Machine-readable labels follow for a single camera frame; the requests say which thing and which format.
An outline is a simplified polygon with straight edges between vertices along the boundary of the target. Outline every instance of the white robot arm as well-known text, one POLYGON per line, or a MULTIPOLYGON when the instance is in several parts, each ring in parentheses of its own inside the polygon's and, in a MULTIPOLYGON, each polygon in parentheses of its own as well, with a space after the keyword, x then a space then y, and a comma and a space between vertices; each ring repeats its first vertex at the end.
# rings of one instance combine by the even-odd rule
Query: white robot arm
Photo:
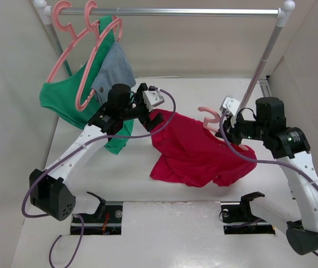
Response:
POLYGON ((239 101, 226 97, 221 111, 223 116, 227 116, 227 120, 221 122, 222 127, 216 135, 224 138, 229 147, 229 142, 240 144, 243 138, 263 141, 276 161, 257 162, 280 165, 300 214, 256 192, 243 196, 235 211, 226 211, 228 216, 230 213, 234 216, 231 219, 224 218, 224 222, 235 222, 235 217, 241 222, 260 218, 285 233, 288 242, 298 254, 318 250, 318 176, 304 133, 299 128, 286 127, 284 104, 278 98, 257 99, 255 121, 244 120, 242 110, 237 111, 238 107, 239 101))
POLYGON ((153 120, 149 117, 153 108, 163 102, 161 91, 148 88, 145 83, 136 93, 126 85, 114 85, 108 93, 108 101, 93 115, 76 141, 45 170, 32 172, 29 178, 31 204, 59 221, 78 213, 102 217, 101 203, 105 200, 90 192, 75 196, 69 190, 72 180, 94 153, 122 128, 123 121, 138 118, 147 131, 163 122, 161 114, 153 120))

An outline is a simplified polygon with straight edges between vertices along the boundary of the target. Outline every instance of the red cloth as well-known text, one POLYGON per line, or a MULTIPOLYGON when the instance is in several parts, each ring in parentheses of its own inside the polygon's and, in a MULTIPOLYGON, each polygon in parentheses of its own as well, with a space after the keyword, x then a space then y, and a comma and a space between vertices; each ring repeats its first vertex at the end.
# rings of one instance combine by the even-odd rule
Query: red cloth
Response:
MULTIPOLYGON (((172 112, 156 109, 151 118, 157 113, 167 121, 172 112)), ((202 122, 178 113, 164 130, 152 136, 152 143, 162 153, 150 174, 155 180, 194 187, 203 187, 210 181, 229 186, 257 165, 235 156, 224 141, 203 128, 202 122)), ((234 147, 241 154, 257 159, 251 148, 243 151, 234 147)))

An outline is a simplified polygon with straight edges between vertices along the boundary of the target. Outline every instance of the green shirt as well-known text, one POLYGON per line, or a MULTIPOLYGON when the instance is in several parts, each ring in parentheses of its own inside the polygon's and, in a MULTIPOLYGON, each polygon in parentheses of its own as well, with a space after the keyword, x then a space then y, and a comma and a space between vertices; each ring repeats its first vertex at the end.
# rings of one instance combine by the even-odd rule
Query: green shirt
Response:
MULTIPOLYGON (((104 16, 99 20, 99 32, 112 22, 111 16, 104 16)), ((99 46, 96 56, 90 68, 85 87, 81 96, 81 103, 83 103, 91 92, 91 85, 98 75, 104 58, 112 47, 114 42, 113 31, 106 35, 103 42, 99 46)), ((86 65, 84 65, 77 73, 67 78, 66 80, 56 83, 45 83, 40 91, 40 104, 56 112, 62 119, 69 122, 75 127, 83 129, 88 120, 96 113, 100 105, 95 98, 92 98, 87 107, 83 111, 78 111, 75 107, 75 100, 77 91, 79 89, 83 73, 86 65)), ((125 121, 123 128, 117 133, 118 135, 130 136, 132 134, 134 121, 125 121)), ((125 147, 128 139, 113 138, 105 147, 108 151, 118 154, 123 147, 125 147)))

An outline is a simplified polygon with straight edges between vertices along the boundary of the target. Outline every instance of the pink hanger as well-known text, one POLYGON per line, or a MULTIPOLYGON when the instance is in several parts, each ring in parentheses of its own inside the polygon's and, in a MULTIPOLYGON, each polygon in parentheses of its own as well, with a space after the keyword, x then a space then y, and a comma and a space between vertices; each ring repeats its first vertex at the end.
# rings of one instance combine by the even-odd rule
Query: pink hanger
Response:
POLYGON ((116 18, 116 16, 112 16, 113 17, 113 21, 106 27, 106 29, 101 33, 101 35, 99 35, 99 31, 98 31, 98 25, 99 25, 99 21, 95 21, 94 23, 90 23, 89 22, 89 13, 90 10, 94 7, 97 7, 97 4, 94 1, 89 1, 86 3, 86 7, 85 7, 85 23, 86 23, 86 29, 82 30, 81 33, 79 33, 78 35, 76 35, 75 30, 72 26, 71 23, 68 23, 66 26, 63 26, 60 21, 59 21, 59 13, 62 9, 64 8, 69 8, 71 7, 71 3, 68 1, 60 1, 57 2, 54 5, 54 8, 52 10, 52 20, 54 25, 56 26, 56 28, 58 28, 60 31, 63 32, 69 32, 72 38, 72 41, 70 43, 70 45, 64 50, 64 52, 61 54, 61 56, 59 57, 59 59, 57 60, 55 66, 53 67, 51 73, 49 74, 49 77, 47 77, 46 82, 47 83, 51 83, 53 81, 53 79, 55 78, 57 72, 59 71, 61 65, 63 64, 63 62, 65 61, 65 59, 67 58, 67 56, 71 53, 71 51, 73 50, 73 48, 78 44, 78 42, 83 39, 83 37, 85 37, 88 33, 90 32, 94 32, 95 36, 96 36, 96 46, 93 48, 92 53, 90 55, 90 59, 88 61, 88 64, 86 66, 85 69, 85 73, 82 77, 81 80, 81 84, 79 87, 79 91, 77 93, 76 96, 76 108, 79 111, 83 111, 89 100, 93 97, 94 92, 93 90, 90 93, 90 96, 88 96, 87 100, 82 104, 80 104, 80 98, 82 95, 82 91, 83 91, 83 87, 84 84, 86 82, 87 76, 88 76, 88 72, 89 72, 89 68, 93 62, 94 56, 99 48, 100 43, 102 42, 102 40, 105 38, 105 36, 110 32, 110 30, 114 29, 114 31, 117 29, 117 25, 119 24, 119 35, 118 35, 118 39, 117 41, 120 41, 122 38, 122 33, 123 33, 123 26, 122 26, 122 20, 120 18, 116 18))
POLYGON ((86 23, 86 28, 91 31, 91 32, 94 32, 95 36, 96 36, 96 44, 94 46, 94 48, 92 49, 92 52, 91 52, 91 55, 89 57, 89 60, 87 62, 87 66, 86 66, 86 69, 85 69, 85 72, 82 76, 82 80, 81 80, 81 83, 80 83, 80 87, 79 87, 79 90, 77 91, 77 95, 76 95, 76 102, 75 102, 75 105, 76 105, 76 109, 79 110, 79 111, 83 111, 86 106, 88 105, 89 101, 92 99, 93 95, 95 94, 95 90, 92 89, 89 96, 87 97, 87 99, 85 100, 85 102, 83 104, 81 104, 81 96, 82 96, 82 92, 83 92, 83 88, 85 87, 85 83, 86 83, 86 80, 87 80, 87 76, 88 76, 88 73, 90 71, 90 67, 92 65, 92 62, 94 60, 94 57, 97 53, 97 50, 100 46, 100 44, 102 43, 102 41, 104 40, 104 38, 106 37, 106 35, 113 29, 115 28, 118 24, 119 24, 119 37, 118 37, 118 41, 122 38, 122 33, 123 33, 123 25, 122 25, 122 20, 120 18, 116 18, 114 21, 112 21, 105 29, 104 31, 99 34, 99 31, 98 31, 98 24, 96 25, 96 22, 91 24, 90 23, 90 11, 92 8, 95 8, 97 7, 97 4, 96 2, 94 1, 88 1, 86 3, 86 6, 85 6, 85 23, 86 23))
MULTIPOLYGON (((207 130, 209 130, 213 133, 216 133, 218 131, 217 128, 210 127, 210 126, 208 126, 208 124, 209 123, 212 123, 212 124, 220 123, 221 117, 220 117, 219 113, 211 108, 208 108, 208 107, 199 107, 197 110, 199 110, 199 112, 208 112, 214 116, 213 119, 208 118, 208 117, 204 118, 203 128, 206 128, 207 130)), ((243 144, 238 145, 238 147, 240 147, 244 151, 248 151, 248 148, 246 146, 244 146, 243 144)))

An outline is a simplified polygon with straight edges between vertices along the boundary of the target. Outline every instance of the clothing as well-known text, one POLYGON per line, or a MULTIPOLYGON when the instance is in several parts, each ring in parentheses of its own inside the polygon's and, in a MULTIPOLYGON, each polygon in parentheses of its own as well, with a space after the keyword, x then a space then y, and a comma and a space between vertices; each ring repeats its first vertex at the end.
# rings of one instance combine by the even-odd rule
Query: clothing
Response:
MULTIPOLYGON (((172 112, 155 109, 151 118, 157 113, 167 121, 172 112)), ((155 180, 194 187, 203 187, 210 181, 229 186, 257 165, 234 155, 224 141, 203 128, 202 122, 178 113, 164 130, 152 136, 152 143, 162 153, 150 174, 155 180)), ((257 159, 251 148, 243 151, 234 147, 246 157, 257 159)))
MULTIPOLYGON (((111 16, 102 17, 99 23, 99 31, 104 29, 112 22, 111 16)), ((90 68, 85 87, 81 96, 83 103, 91 92, 91 85, 98 75, 102 63, 114 43, 113 31, 110 31, 102 41, 96 56, 90 68)), ((45 83, 40 91, 41 107, 48 108, 56 112, 62 119, 71 125, 83 129, 88 120, 96 113, 100 105, 95 98, 92 98, 87 107, 83 111, 78 111, 75 107, 77 91, 79 89, 83 73, 86 65, 84 65, 77 73, 66 80, 56 83, 45 83)), ((125 121, 123 128, 117 133, 118 135, 130 136, 133 130, 133 120, 125 121)), ((113 138, 107 144, 108 151, 118 154, 126 145, 127 139, 113 138)))
POLYGON ((113 43, 91 86, 92 89, 96 90, 100 105, 108 100, 108 92, 114 84, 125 84, 131 88, 136 85, 132 67, 119 42, 113 43))

